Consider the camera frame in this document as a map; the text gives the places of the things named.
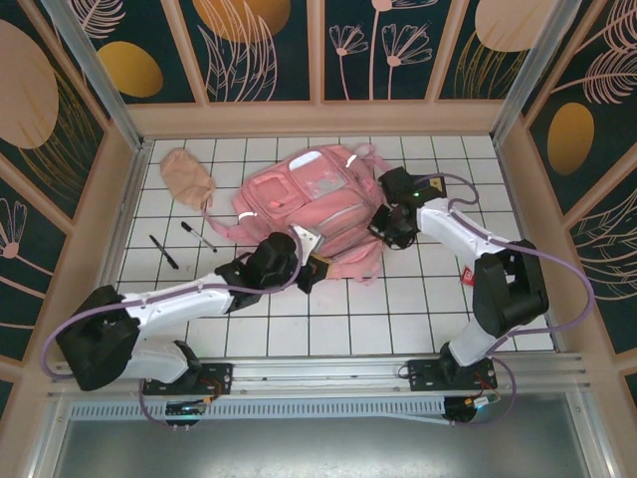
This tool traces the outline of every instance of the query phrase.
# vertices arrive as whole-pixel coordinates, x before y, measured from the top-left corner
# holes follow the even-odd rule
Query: reflective strip
[[[244,217],[248,217],[248,216],[256,216],[257,213],[256,212],[242,212],[241,214],[239,214],[239,220],[243,219]]]
[[[353,163],[353,161],[357,158],[358,156],[356,156],[355,154],[353,154],[352,156],[349,157],[349,159],[347,160],[347,163],[345,165],[345,167],[349,167],[350,164]]]

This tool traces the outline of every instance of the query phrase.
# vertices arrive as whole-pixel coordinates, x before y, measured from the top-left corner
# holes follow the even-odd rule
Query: beige drawstring bag
[[[215,184],[196,157],[178,147],[161,161],[161,177],[175,200],[201,210],[212,205]]]

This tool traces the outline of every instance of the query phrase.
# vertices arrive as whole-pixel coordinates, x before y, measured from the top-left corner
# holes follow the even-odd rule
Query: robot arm
[[[440,350],[440,368],[452,382],[457,374],[469,372],[511,329],[545,313],[548,296],[539,259],[502,246],[534,249],[531,242],[496,236],[460,211],[451,211],[443,192],[426,179],[416,179],[401,167],[383,174],[379,181],[389,205],[378,209],[369,230],[387,245],[401,249],[422,231],[473,270],[475,318]]]
[[[117,378],[152,378],[191,388],[202,368],[194,352],[185,342],[154,335],[198,317],[222,316],[256,304],[298,271],[303,273],[297,275],[302,287],[306,269],[316,269],[306,263],[321,237],[299,226],[294,229],[301,251],[287,234],[273,233],[254,253],[192,282],[122,296],[112,286],[93,291],[76,314],[103,306],[111,310],[73,322],[56,336],[80,388],[95,390]]]
[[[431,199],[418,208],[417,225],[420,231],[443,243],[474,271],[475,317],[441,350],[443,359],[448,359],[446,374],[483,359],[508,331],[530,323],[548,309],[538,258],[495,245],[490,239],[533,248],[531,242],[511,242],[459,211],[452,215],[449,200],[442,197]]]

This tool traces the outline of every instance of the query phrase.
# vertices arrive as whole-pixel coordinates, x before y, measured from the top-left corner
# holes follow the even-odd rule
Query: marker
[[[206,239],[204,239],[201,234],[199,234],[192,227],[190,227],[188,224],[186,224],[185,221],[181,221],[181,227],[183,227],[186,230],[186,232],[189,232],[190,234],[195,236],[197,239],[199,239],[199,242],[202,242],[203,244],[208,246],[210,249],[212,249],[212,252],[217,252],[217,248],[215,246],[210,244],[210,242],[208,242]]]
[[[150,238],[152,243],[155,246],[157,246],[157,249],[161,251],[161,254],[163,254],[163,256],[166,258],[166,261],[168,261],[168,264],[170,264],[170,267],[172,267],[175,271],[179,269],[179,266],[177,265],[175,260],[172,257],[170,257],[170,254],[168,254],[163,247],[161,247],[161,244],[159,244],[159,241],[157,241],[152,234],[148,234],[148,237]]]

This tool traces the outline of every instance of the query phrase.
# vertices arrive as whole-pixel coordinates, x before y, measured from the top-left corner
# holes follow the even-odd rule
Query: red label
[[[460,282],[462,282],[463,284],[466,284],[468,286],[472,286],[473,287],[473,285],[474,285],[474,271],[472,271],[468,267],[465,267],[465,270],[462,271],[462,277],[460,278]]]

